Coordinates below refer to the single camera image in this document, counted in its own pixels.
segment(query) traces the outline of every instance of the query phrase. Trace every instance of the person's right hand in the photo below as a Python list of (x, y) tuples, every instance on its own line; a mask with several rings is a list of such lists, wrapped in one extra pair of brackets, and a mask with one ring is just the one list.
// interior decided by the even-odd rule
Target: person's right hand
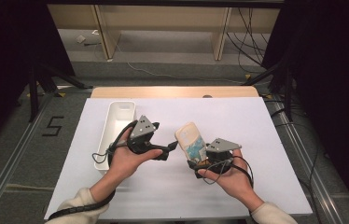
[[(247, 171), (247, 164), (240, 158), (242, 152), (240, 149), (232, 151), (233, 164)], [(264, 202), (259, 198), (250, 185), (249, 179), (241, 171), (231, 167), (225, 174), (218, 174), (201, 169), (198, 174), (211, 180), (217, 180), (218, 185), (223, 188), (230, 196), (241, 201), (250, 211), (254, 211)]]
[[(126, 130), (120, 140), (128, 139), (132, 128)], [(136, 172), (139, 165), (152, 160), (162, 154), (161, 149), (152, 149), (137, 155), (127, 147), (118, 147), (114, 152), (113, 160), (107, 173), (90, 188), (92, 198), (98, 203), (107, 198), (110, 193), (126, 178)]]

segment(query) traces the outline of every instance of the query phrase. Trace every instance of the electrical cable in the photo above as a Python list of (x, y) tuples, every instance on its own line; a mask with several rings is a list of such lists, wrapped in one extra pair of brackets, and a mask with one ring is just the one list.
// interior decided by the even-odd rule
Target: electrical cable
[[(234, 165), (234, 164), (233, 164), (233, 159), (234, 159), (234, 158), (239, 158), (239, 159), (243, 160), (244, 163), (246, 163), (247, 168), (250, 170), (250, 174), (249, 174), (245, 169), (243, 169), (243, 168), (241, 168), (241, 167), (239, 167), (239, 166), (237, 166), (237, 165)], [(250, 164), (247, 162), (247, 160), (245, 160), (243, 157), (240, 157), (240, 156), (232, 156), (232, 158), (231, 158), (230, 160), (219, 161), (218, 163), (214, 163), (214, 164), (210, 165), (209, 167), (207, 167), (206, 170), (204, 171), (203, 176), (202, 176), (203, 181), (204, 181), (206, 184), (208, 184), (208, 185), (215, 184), (215, 183), (218, 181), (218, 179), (221, 177), (221, 175), (223, 174), (224, 167), (227, 166), (227, 165), (229, 165), (230, 167), (235, 168), (236, 170), (238, 170), (238, 171), (244, 173), (244, 174), (247, 176), (247, 178), (248, 178), (248, 180), (249, 180), (249, 182), (250, 182), (251, 188), (253, 188), (253, 187), (254, 187), (254, 175), (253, 175), (253, 170), (251, 169), (251, 166), (250, 166)], [(218, 174), (218, 177), (217, 177), (213, 182), (208, 182), (208, 181), (206, 180), (206, 177), (205, 177), (205, 176), (206, 176), (206, 172), (207, 172), (208, 170), (210, 170), (212, 167), (218, 166), (218, 165), (220, 165), (220, 164), (222, 164), (222, 166), (221, 166), (220, 173)]]
[(273, 118), (273, 117), (276, 116), (277, 114), (282, 113), (282, 112), (285, 112), (285, 111), (286, 111), (286, 110), (285, 110), (284, 108), (278, 109), (278, 110), (276, 110), (275, 112), (273, 112), (273, 113), (271, 114), (271, 118)]
[[(242, 18), (242, 21), (244, 22), (244, 28), (246, 28), (246, 35), (249, 34), (249, 35), (250, 35), (250, 38), (251, 38), (251, 40), (252, 40), (253, 49), (255, 50), (255, 52), (256, 52), (256, 49), (258, 49), (259, 54), (260, 54), (261, 57), (263, 58), (262, 53), (261, 53), (261, 51), (259, 51), (259, 47), (258, 47), (257, 42), (256, 42), (256, 40), (254, 39), (253, 33), (252, 33), (251, 21), (252, 21), (252, 17), (253, 17), (253, 8), (249, 8), (249, 23), (248, 23), (248, 25), (246, 24), (246, 21), (245, 21), (245, 19), (244, 19), (244, 16), (243, 16), (243, 14), (242, 14), (242, 11), (241, 11), (241, 9), (240, 9), (239, 7), (238, 7), (238, 11), (239, 11), (239, 15), (240, 15), (241, 18)], [(258, 56), (257, 52), (256, 52), (256, 56), (257, 56), (257, 58), (258, 58), (258, 60), (259, 60), (259, 65), (261, 65), (261, 60), (259, 59), (259, 56)]]
[(241, 65), (241, 51), (238, 51), (238, 65), (239, 67), (245, 71), (246, 73), (256, 73), (256, 74), (259, 74), (259, 72), (252, 72), (252, 71), (248, 71), (246, 70), (242, 65)]
[(252, 58), (250, 55), (248, 55), (246, 52), (244, 52), (242, 49), (240, 49), (235, 42), (233, 42), (233, 40), (230, 38), (230, 35), (227, 33), (227, 37), (230, 39), (230, 42), (232, 42), (232, 44), (235, 46), (235, 48), (237, 48), (239, 51), (242, 52), (242, 54), (244, 56), (246, 56), (248, 59), (250, 59), (251, 61), (253, 61), (254, 63), (261, 65), (261, 63), (257, 62), (257, 60), (255, 60), (254, 58)]
[[(264, 103), (284, 103), (285, 101), (282, 101), (282, 100), (266, 100), (266, 101), (264, 101)], [(291, 113), (292, 114), (295, 114), (295, 115), (298, 115), (298, 116), (300, 116), (300, 117), (304, 117), (304, 118), (308, 118), (308, 116), (306, 116), (306, 114), (299, 114), (299, 113), (295, 113), (294, 112), (294, 109), (299, 109), (299, 110), (303, 110), (303, 108), (299, 105), (299, 104), (297, 104), (297, 103), (291, 103), (293, 106), (291, 106), (291, 109), (292, 109), (292, 111), (291, 111)], [(274, 115), (276, 115), (276, 113), (280, 113), (280, 112), (282, 112), (282, 110), (279, 110), (279, 111), (276, 111), (275, 112), (275, 114), (272, 114), (272, 117), (274, 116)]]
[[(308, 128), (307, 126), (305, 125), (302, 125), (302, 124), (298, 124), (298, 123), (294, 123), (294, 122), (290, 122), (290, 123), (283, 123), (283, 124), (278, 124), (278, 125), (275, 125), (275, 128), (277, 127), (282, 127), (282, 126), (287, 126), (287, 125), (298, 125), (298, 126), (301, 126), (303, 127), (305, 130), (307, 130), (309, 133), (311, 134), (314, 134), (314, 132)], [(318, 223), (322, 223), (321, 222), (321, 217), (320, 217), (320, 214), (317, 210), (317, 205), (316, 205), (316, 202), (315, 202), (315, 199), (314, 199), (314, 194), (313, 194), (313, 188), (312, 188), (312, 178), (313, 178), (313, 174), (314, 174), (314, 168), (315, 168), (315, 165), (316, 165), (316, 162), (317, 162), (317, 156), (318, 156), (318, 152), (319, 152), (319, 147), (318, 147), (318, 144), (317, 142), (315, 143), (315, 146), (316, 146), (316, 152), (315, 152), (315, 155), (314, 155), (314, 160), (312, 162), (312, 167), (310, 168), (311, 169), (311, 172), (309, 173), (309, 176), (308, 176), (308, 181), (309, 181), (309, 185), (306, 185), (306, 183), (304, 183), (303, 181), (300, 180), (300, 178), (298, 178), (298, 180), (304, 184), (307, 189), (310, 191), (311, 193), (311, 200), (312, 200), (312, 204), (313, 204), (313, 207), (314, 207), (314, 210), (315, 210), (315, 213), (316, 213), (316, 218), (317, 218), (317, 221)]]
[[(110, 164), (111, 160), (112, 160), (112, 157), (108, 157), (108, 155), (112, 155), (114, 153), (114, 151), (118, 147), (118, 142), (119, 142), (119, 139), (121, 138), (121, 136), (124, 135), (124, 133), (129, 128), (134, 127), (136, 125), (136, 123), (137, 123), (137, 120), (129, 123), (124, 129), (122, 129), (122, 131), (117, 136), (116, 140), (105, 151), (105, 154), (92, 153), (93, 160), (95, 162), (97, 162), (97, 163), (102, 163), (105, 160), (107, 160), (108, 164)], [(95, 156), (96, 156), (96, 158), (97, 158), (97, 156), (105, 156), (105, 158), (102, 161), (97, 161), (95, 159)], [(84, 206), (71, 207), (71, 208), (66, 208), (66, 209), (57, 211), (57, 212), (55, 212), (55, 213), (53, 213), (52, 215), (49, 216), (49, 220), (54, 219), (56, 217), (67, 216), (67, 215), (74, 214), (74, 213), (88, 212), (88, 211), (99, 209), (99, 208), (105, 206), (106, 204), (108, 204), (113, 199), (115, 194), (116, 194), (116, 191), (114, 190), (113, 192), (110, 193), (110, 195), (107, 196), (107, 198), (105, 198), (103, 201), (101, 201), (99, 203), (93, 203), (93, 204), (88, 204), (88, 205), (84, 205)]]
[(240, 43), (242, 43), (242, 45), (245, 45), (246, 47), (249, 47), (249, 48), (251, 48), (251, 49), (255, 49), (255, 48), (256, 48), (255, 46), (251, 46), (251, 45), (245, 43), (246, 35), (244, 35), (244, 40), (240, 40), (239, 37), (238, 37), (238, 35), (236, 35), (236, 33), (232, 33), (232, 34), (235, 36), (235, 38), (236, 38)]
[(96, 44), (84, 43), (84, 47), (87, 47), (87, 46), (94, 46), (94, 47), (93, 47), (93, 55), (95, 56), (96, 59), (102, 59), (102, 58), (98, 57), (98, 55), (96, 55), (96, 48), (97, 48), (99, 45), (102, 45), (102, 43), (96, 43)]
[(261, 36), (265, 40), (265, 44), (268, 44), (268, 40), (265, 38), (264, 34), (261, 34)]
[[(137, 120), (132, 121), (131, 123), (129, 123), (127, 126), (125, 126), (125, 128), (122, 129), (122, 131), (119, 133), (119, 135), (117, 136), (116, 140), (114, 140), (114, 142), (105, 150), (105, 154), (99, 154), (97, 152), (92, 153), (92, 158), (96, 163), (103, 163), (105, 162), (105, 160), (107, 160), (107, 162), (110, 164), (111, 161), (108, 159), (108, 155), (112, 155), (115, 151), (115, 149), (118, 147), (117, 144), (119, 143), (119, 139), (121, 138), (122, 135), (124, 135), (124, 133), (131, 127), (134, 127), (137, 123)], [(104, 157), (104, 159), (102, 161), (97, 161), (98, 156), (100, 157)]]

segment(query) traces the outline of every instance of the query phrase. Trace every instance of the sleeve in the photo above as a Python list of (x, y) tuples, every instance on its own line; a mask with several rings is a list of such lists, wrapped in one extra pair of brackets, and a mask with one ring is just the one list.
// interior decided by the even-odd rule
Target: sleeve
[[(84, 188), (80, 189), (74, 199), (66, 200), (64, 201), (58, 208), (59, 210), (70, 208), (70, 207), (77, 207), (82, 205), (88, 205), (96, 203), (96, 201), (93, 200), (90, 189)], [(57, 217), (50, 221), (48, 221), (46, 224), (90, 224), (95, 223), (103, 212), (105, 212), (108, 209), (108, 204), (93, 210), (89, 212), (81, 212), (81, 213), (74, 213), (68, 216), (63, 217)]]
[(251, 216), (259, 224), (293, 224), (297, 223), (294, 218), (284, 212), (274, 203), (264, 203), (256, 209)]

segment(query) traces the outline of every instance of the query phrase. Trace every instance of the white tray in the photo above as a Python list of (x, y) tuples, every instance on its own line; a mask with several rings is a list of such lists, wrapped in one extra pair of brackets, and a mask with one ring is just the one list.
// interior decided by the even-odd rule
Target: white tray
[[(119, 136), (120, 132), (132, 121), (136, 119), (136, 105), (132, 101), (115, 101), (108, 108), (107, 117), (105, 119), (105, 127), (103, 129), (98, 154), (104, 155), (107, 148)], [(102, 161), (104, 157), (96, 156), (97, 161)], [(107, 160), (102, 163), (95, 162), (95, 168), (102, 174), (109, 169)]]

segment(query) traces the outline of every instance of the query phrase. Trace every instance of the floor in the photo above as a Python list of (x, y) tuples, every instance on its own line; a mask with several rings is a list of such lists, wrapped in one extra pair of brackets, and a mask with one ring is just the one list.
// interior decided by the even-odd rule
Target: floor
[[(207, 33), (123, 32), (114, 59), (107, 61), (96, 32), (60, 30), (60, 34), (77, 79), (93, 86), (239, 85), (248, 76), (255, 77), (264, 71), (257, 63), (266, 48), (265, 39), (269, 39), (269, 35), (254, 35), (260, 51), (243, 46), (256, 63), (239, 54), (229, 39), (222, 59), (215, 61)], [(76, 41), (80, 35), (86, 38), (83, 43)], [(230, 37), (241, 46), (244, 34)], [(246, 43), (253, 45), (250, 37)], [(91, 91), (66, 88), (65, 82), (55, 81), (63, 88), (64, 96), (51, 97), (40, 90), (43, 113), (37, 123), (28, 122), (30, 109), (25, 89), (21, 105), (14, 107), (0, 129), (0, 179), (7, 183), (0, 188), (0, 223), (44, 223), (43, 216), (82, 106), (91, 95)], [(299, 223), (349, 223), (349, 192), (326, 157), (301, 103), (294, 96), (291, 107), (294, 122), (289, 124), (283, 113), (274, 114), (283, 108), (277, 102), (283, 99), (280, 94), (270, 95), (268, 84), (267, 78), (256, 88), (261, 96), (267, 97), (264, 100), (273, 123), (314, 209), (311, 216), (295, 219)], [(60, 137), (44, 137), (55, 131), (47, 129), (53, 117), (63, 126)], [(236, 223), (236, 220), (192, 223)]]

